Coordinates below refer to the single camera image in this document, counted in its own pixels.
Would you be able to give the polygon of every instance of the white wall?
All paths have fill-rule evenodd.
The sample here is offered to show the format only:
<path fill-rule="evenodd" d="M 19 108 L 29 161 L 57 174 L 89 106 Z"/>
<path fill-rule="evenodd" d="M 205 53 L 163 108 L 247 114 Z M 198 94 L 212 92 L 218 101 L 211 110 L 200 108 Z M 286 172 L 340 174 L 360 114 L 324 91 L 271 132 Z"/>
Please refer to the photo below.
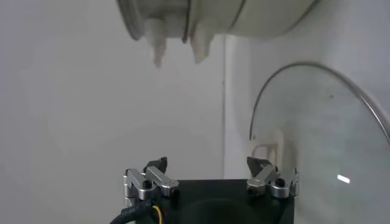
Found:
<path fill-rule="evenodd" d="M 228 37 L 225 177 L 247 174 L 249 125 L 265 80 L 299 60 L 323 63 L 352 79 L 390 113 L 390 2 L 321 1 L 295 29 L 272 40 Z"/>
<path fill-rule="evenodd" d="M 167 156 L 174 178 L 220 178 L 223 41 L 163 69 L 115 1 L 0 3 L 1 223 L 108 223 L 121 175 Z"/>
<path fill-rule="evenodd" d="M 309 60 L 325 64 L 352 79 L 380 104 L 385 113 L 390 113 L 389 12 L 390 2 L 387 0 L 322 1 L 295 29 L 278 38 L 228 38 L 226 178 L 248 177 L 245 157 L 251 150 L 249 125 L 257 94 L 272 73 L 289 63 Z M 304 69 L 296 70 L 296 76 L 305 72 Z M 309 74 L 319 77 L 310 71 L 307 77 Z M 285 79 L 287 83 L 283 85 L 280 79 L 279 86 L 289 86 L 288 82 L 299 86 L 291 79 Z M 321 79 L 309 80 L 307 89 L 313 83 L 320 86 L 318 89 L 322 92 L 340 89 L 321 85 L 327 84 L 324 81 L 326 76 Z M 282 93 L 286 89 L 274 86 L 273 90 L 269 90 L 274 94 L 274 100 L 269 94 L 268 100 L 263 101 L 263 106 L 264 102 L 268 102 L 270 107 L 260 110 L 268 116 L 258 120 L 263 120 L 263 127 L 278 123 L 278 116 L 298 117 L 298 121 L 302 121 L 298 123 L 302 130 L 300 140 L 303 140 L 300 144 L 300 159 L 303 160 L 300 165 L 304 167 L 296 206 L 298 223 L 388 223 L 387 190 L 376 187 L 374 191 L 367 191 L 370 183 L 379 179 L 376 174 L 386 176 L 390 172 L 388 144 L 384 136 L 379 135 L 380 130 L 367 115 L 368 112 L 363 111 L 364 107 L 357 100 L 352 100 L 354 96 L 351 94 L 344 94 L 341 99 L 334 100 L 333 107 L 327 107 L 331 105 L 329 102 L 315 101 L 321 93 L 312 91 L 313 96 L 300 101 L 306 108 L 294 105 L 291 111 L 276 113 L 272 106 L 288 108 L 283 104 L 286 93 Z M 292 95 L 304 96 L 305 89 L 301 92 L 294 87 L 291 89 L 295 90 Z M 285 99 L 285 102 L 291 103 L 291 100 Z M 327 122 L 329 119 L 326 118 L 334 117 L 345 119 Z M 351 178 L 351 183 L 338 181 L 337 174 L 345 174 Z M 384 182 L 384 186 L 389 184 L 388 180 Z"/>

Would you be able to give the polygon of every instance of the white backdrop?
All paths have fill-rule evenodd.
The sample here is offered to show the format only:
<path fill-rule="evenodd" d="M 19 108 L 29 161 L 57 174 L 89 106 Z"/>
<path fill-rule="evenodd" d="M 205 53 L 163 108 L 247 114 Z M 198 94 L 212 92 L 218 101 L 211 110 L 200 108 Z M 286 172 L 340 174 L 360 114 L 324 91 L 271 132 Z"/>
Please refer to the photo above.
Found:
<path fill-rule="evenodd" d="M 167 156 L 174 178 L 221 178 L 223 41 L 163 69 L 116 2 L 0 2 L 1 223 L 108 223 L 122 173 Z"/>

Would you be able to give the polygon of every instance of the white plastic part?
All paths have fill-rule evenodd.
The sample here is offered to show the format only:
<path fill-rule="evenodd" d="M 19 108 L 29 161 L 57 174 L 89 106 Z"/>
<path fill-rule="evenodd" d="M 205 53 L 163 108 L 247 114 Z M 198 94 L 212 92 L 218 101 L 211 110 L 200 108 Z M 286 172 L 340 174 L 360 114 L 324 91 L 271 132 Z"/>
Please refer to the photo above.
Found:
<path fill-rule="evenodd" d="M 276 131 L 272 135 L 272 139 L 269 142 L 261 143 L 256 140 L 251 141 L 252 146 L 252 157 L 256 157 L 256 152 L 265 148 L 266 154 L 262 156 L 265 157 L 268 161 L 270 161 L 274 166 L 283 167 L 283 151 L 285 148 L 285 137 L 281 129 L 276 129 Z"/>
<path fill-rule="evenodd" d="M 199 64 L 210 54 L 210 43 L 216 33 L 217 24 L 212 18 L 200 20 L 191 38 L 191 47 L 194 52 L 195 63 Z"/>
<path fill-rule="evenodd" d="M 157 68 L 166 50 L 165 24 L 161 19 L 150 18 L 145 21 L 145 39 L 152 48 L 153 62 Z"/>

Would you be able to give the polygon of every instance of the white cylindrical object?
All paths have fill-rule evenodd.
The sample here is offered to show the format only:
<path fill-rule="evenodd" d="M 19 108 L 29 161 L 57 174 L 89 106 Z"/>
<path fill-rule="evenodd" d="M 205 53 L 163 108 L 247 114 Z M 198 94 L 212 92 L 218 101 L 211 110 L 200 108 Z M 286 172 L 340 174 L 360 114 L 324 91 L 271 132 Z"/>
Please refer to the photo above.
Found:
<path fill-rule="evenodd" d="M 229 34 L 270 38 L 294 27 L 316 0 L 247 0 Z"/>

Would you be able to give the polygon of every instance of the glass lid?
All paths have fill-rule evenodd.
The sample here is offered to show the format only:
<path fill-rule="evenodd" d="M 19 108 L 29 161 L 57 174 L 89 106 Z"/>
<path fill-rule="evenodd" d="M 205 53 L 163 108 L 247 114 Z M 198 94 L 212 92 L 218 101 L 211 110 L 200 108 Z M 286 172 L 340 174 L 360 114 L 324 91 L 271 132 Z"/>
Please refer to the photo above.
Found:
<path fill-rule="evenodd" d="M 272 160 L 298 170 L 295 223 L 387 224 L 389 132 L 373 101 L 345 76 L 299 62 L 264 85 L 250 138 L 293 149 L 279 150 Z"/>

